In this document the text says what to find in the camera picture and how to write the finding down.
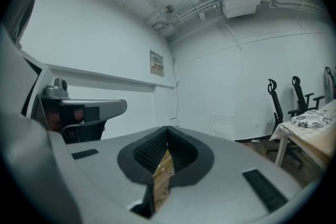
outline white wall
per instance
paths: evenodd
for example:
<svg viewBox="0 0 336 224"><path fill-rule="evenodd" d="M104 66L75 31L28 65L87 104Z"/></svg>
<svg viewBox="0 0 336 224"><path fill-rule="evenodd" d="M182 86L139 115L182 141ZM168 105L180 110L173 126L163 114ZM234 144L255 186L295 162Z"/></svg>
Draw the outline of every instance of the white wall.
<svg viewBox="0 0 336 224"><path fill-rule="evenodd" d="M236 139L270 134L275 109L267 92L268 79L278 83L285 121L287 112L296 109L292 76L301 78L304 94L328 95L324 69L335 66L336 49L324 18L261 7L257 14L228 22L242 50L220 22L197 28L171 45L180 81L181 127L211 134L215 112L236 114Z"/></svg>
<svg viewBox="0 0 336 224"><path fill-rule="evenodd" d="M37 60L61 67L53 73L68 82L71 98L127 101L126 113L107 122L102 138L169 125L175 117L168 44L112 0L36 0L21 43ZM150 50L164 58L164 78L150 73Z"/></svg>

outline office chair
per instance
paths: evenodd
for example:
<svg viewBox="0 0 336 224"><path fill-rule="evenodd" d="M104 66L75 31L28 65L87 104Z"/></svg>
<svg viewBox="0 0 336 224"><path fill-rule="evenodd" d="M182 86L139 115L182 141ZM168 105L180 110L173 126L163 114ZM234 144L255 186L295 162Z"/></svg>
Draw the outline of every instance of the office chair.
<svg viewBox="0 0 336 224"><path fill-rule="evenodd" d="M313 100L316 101L316 106L313 107L313 108L309 108L309 99L312 95L314 95L314 93L309 93L309 94L306 94L305 96L303 96L300 83L301 83L301 80L298 77L294 76L293 80L292 80L292 84L295 88L295 92L296 92L296 95L298 97L298 104L299 104L299 112L296 113L296 114L301 115L301 114L305 113L306 111L313 110L313 109L319 109L320 100L323 99L324 96L322 95L322 96L314 98Z"/></svg>
<svg viewBox="0 0 336 224"><path fill-rule="evenodd" d="M278 99L278 95L276 93L276 88L277 88L277 83L273 80L273 79L268 79L269 80L269 85L268 85L268 92L269 94L272 96L273 99L273 103L274 103L274 107L276 110L276 113L274 113L274 117L275 117L275 124L274 124L274 128L272 131L272 134L274 133L275 129L278 127L278 125L283 121L284 117L283 117L283 113L282 113L282 109L279 103L279 99ZM299 113L299 110L293 110L290 111L292 114L296 114ZM293 141L290 141L287 145L286 145L286 150L285 150L285 154L288 154L290 156L292 156L293 159L295 159L300 165L298 169L301 169L303 167L303 163L300 160L300 158L294 153L294 150L299 150L301 152L301 148L298 147ZM279 149L276 150L268 150L266 152L266 154L268 154L269 152L278 152Z"/></svg>
<svg viewBox="0 0 336 224"><path fill-rule="evenodd" d="M334 88L334 99L336 99L336 82L335 82L335 78L332 75L332 72L330 70L329 67L326 67L325 70L327 71L327 74L330 76L331 78L331 82L332 82L332 87Z"/></svg>

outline wooden table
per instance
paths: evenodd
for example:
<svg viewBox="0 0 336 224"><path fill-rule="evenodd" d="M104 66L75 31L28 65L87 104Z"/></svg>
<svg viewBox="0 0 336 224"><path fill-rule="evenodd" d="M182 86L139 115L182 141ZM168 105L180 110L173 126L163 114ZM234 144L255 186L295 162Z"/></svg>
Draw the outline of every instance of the wooden table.
<svg viewBox="0 0 336 224"><path fill-rule="evenodd" d="M271 140L280 139L280 146L275 164L281 166L290 138L302 150L304 150L322 169L328 167L336 148L336 100L325 105L321 109L328 110L332 114L331 122L322 128L311 129L298 127L290 121L278 125Z"/></svg>

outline gray device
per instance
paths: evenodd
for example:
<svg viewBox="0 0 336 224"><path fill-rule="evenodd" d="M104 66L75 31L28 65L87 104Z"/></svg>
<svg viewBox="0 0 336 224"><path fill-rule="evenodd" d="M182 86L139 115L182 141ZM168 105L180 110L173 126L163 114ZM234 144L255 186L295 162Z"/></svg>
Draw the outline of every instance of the gray device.
<svg viewBox="0 0 336 224"><path fill-rule="evenodd" d="M62 79L18 51L2 26L0 43L1 155L25 197L55 223L281 223L315 188L302 190L284 170L239 143L187 129L159 126L69 144L50 130L46 109L87 109L88 117L84 112L83 121L64 126L67 131L102 124L125 112L126 103L72 100ZM147 179L167 148L176 174L168 200L154 213Z"/></svg>

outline patterned cushion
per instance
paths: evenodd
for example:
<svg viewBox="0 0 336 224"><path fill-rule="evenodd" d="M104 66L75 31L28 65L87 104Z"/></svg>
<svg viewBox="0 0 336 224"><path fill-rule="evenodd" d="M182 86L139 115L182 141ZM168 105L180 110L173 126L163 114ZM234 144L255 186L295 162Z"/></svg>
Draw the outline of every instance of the patterned cushion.
<svg viewBox="0 0 336 224"><path fill-rule="evenodd" d="M331 113L327 110L310 110L292 117L290 122L303 128L322 128L331 122Z"/></svg>

